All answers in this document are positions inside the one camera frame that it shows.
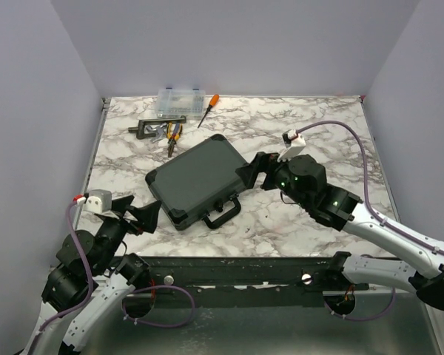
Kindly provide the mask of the black poker set case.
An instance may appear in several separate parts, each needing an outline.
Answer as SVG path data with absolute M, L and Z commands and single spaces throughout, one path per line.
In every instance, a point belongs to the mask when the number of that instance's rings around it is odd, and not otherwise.
M 215 134 L 146 174 L 145 181 L 173 226 L 188 229 L 202 220 L 218 229 L 241 211 L 246 190 L 236 173 L 246 163 L 222 134 Z

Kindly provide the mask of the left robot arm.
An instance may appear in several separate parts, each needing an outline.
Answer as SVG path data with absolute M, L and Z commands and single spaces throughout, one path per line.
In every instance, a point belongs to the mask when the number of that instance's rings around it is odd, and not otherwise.
M 131 292 L 154 283 L 149 264 L 137 254 L 125 254 L 107 283 L 95 281 L 114 260 L 127 234 L 154 233 L 161 202 L 132 205 L 128 195 L 116 200 L 106 190 L 77 195 L 66 208 L 70 233 L 48 274 L 33 333 L 23 354 L 79 354 L 97 322 Z

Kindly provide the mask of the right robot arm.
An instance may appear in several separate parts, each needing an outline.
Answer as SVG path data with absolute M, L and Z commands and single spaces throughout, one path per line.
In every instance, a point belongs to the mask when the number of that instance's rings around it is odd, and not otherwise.
M 331 185 L 324 166 L 310 155 L 279 161 L 276 154 L 259 152 L 236 173 L 248 189 L 264 173 L 263 190 L 279 189 L 320 225 L 360 237 L 396 257 L 346 254 L 341 264 L 326 270 L 331 288 L 340 290 L 350 283 L 385 285 L 444 311 L 443 241 L 414 231 L 369 207 L 366 199 Z

